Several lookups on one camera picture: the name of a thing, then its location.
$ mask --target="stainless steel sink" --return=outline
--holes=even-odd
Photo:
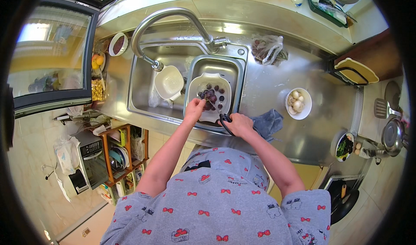
[[[213,68],[215,68],[215,73],[221,71],[221,74],[230,82],[232,87],[232,112],[237,112],[248,53],[248,49],[245,46],[229,44],[227,49],[221,49],[219,51],[222,55],[210,55],[218,57],[216,60],[200,59],[200,62],[195,62],[196,65],[193,68],[194,73],[189,71],[192,61],[197,56],[208,54],[206,48],[195,41],[149,43],[141,44],[141,47],[144,54],[149,58],[162,61],[165,66],[173,65],[177,67],[181,74],[185,75],[186,80],[188,79],[186,75],[188,75],[189,82],[204,71],[210,72],[211,70],[211,72],[214,72],[212,71]],[[155,117],[164,121],[176,124],[181,123],[184,119],[185,89],[182,90],[181,96],[174,101],[173,108],[170,108],[169,104],[164,101],[157,107],[150,107],[148,97],[152,72],[152,67],[146,61],[136,56],[133,58],[127,109],[131,112]],[[198,122],[196,127],[217,132],[223,131],[222,127],[211,122]]]

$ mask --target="white colander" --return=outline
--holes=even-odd
[[[155,76],[155,88],[163,99],[172,101],[180,97],[180,91],[184,87],[184,78],[178,68],[173,65],[165,66]]]

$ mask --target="sink basin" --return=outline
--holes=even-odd
[[[227,46],[228,50],[223,50],[224,55],[207,55],[204,46],[190,41],[148,43],[141,44],[141,47],[149,58],[162,61],[165,66],[173,65],[178,68],[184,76],[186,85],[188,85],[187,81],[190,83],[193,78],[200,76],[203,72],[220,73],[231,85],[230,113],[237,112],[246,64],[245,59],[237,55],[237,50],[243,46]],[[169,107],[165,101],[161,101],[157,107],[150,107],[148,97],[152,72],[152,67],[147,62],[134,56],[130,72],[127,109],[131,112],[180,124],[184,119],[184,107],[187,104],[185,89],[182,90],[181,96],[174,101],[173,108]],[[198,122],[195,126],[216,132],[225,131],[223,127],[211,122]]]
[[[231,86],[231,108],[228,114],[235,113],[240,103],[242,79],[244,76],[243,65],[236,59],[219,55],[200,55],[195,57],[189,68],[188,82],[186,84],[185,105],[196,97],[196,92],[189,92],[190,82],[203,73],[219,74],[226,79]],[[214,131],[226,131],[225,128],[212,122],[198,122],[198,127]]]

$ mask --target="spatula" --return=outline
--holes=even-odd
[[[376,99],[374,101],[374,116],[376,118],[388,118],[390,114],[401,117],[401,113],[390,108],[390,103],[384,99]]]

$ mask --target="faucet spout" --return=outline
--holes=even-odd
[[[143,19],[143,21],[137,26],[136,30],[134,30],[132,36],[133,53],[137,55],[139,58],[143,58],[146,62],[151,64],[152,68],[155,71],[162,71],[163,64],[160,61],[152,60],[143,53],[143,50],[140,48],[140,38],[143,35],[144,31],[156,21],[175,15],[183,16],[189,19],[189,21],[195,26],[195,28],[202,36],[202,42],[205,44],[205,46],[207,47],[207,51],[210,54],[215,54],[216,52],[218,52],[219,47],[225,48],[225,46],[227,45],[225,37],[214,39],[212,35],[208,34],[201,22],[195,16],[195,14],[188,9],[166,8],[163,10],[156,11],[147,18]]]

